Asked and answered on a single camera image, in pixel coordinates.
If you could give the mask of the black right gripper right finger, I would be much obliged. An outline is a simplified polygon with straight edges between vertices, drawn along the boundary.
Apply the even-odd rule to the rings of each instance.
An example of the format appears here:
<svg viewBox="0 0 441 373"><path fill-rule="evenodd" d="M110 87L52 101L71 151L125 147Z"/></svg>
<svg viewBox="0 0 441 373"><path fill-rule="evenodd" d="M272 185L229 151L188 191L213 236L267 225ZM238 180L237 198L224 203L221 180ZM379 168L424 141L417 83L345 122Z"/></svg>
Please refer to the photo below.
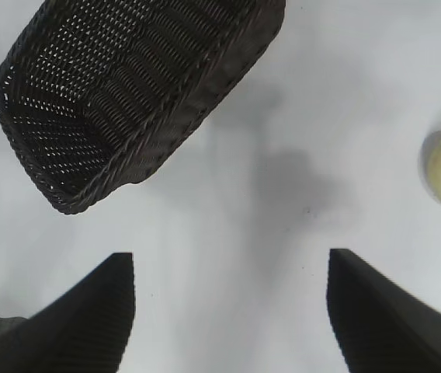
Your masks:
<svg viewBox="0 0 441 373"><path fill-rule="evenodd" d="M441 372L441 312L350 249L331 249L326 304L351 372Z"/></svg>

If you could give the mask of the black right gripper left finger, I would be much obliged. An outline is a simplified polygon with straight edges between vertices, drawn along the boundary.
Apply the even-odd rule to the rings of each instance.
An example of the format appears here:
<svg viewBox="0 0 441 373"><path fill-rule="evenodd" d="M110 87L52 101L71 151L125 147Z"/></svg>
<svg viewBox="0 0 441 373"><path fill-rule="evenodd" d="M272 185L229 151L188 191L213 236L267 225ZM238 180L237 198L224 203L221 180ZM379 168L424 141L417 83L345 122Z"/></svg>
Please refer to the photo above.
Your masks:
<svg viewBox="0 0 441 373"><path fill-rule="evenodd" d="M133 256L114 253L36 315L0 317L0 372L116 372L134 317Z"/></svg>

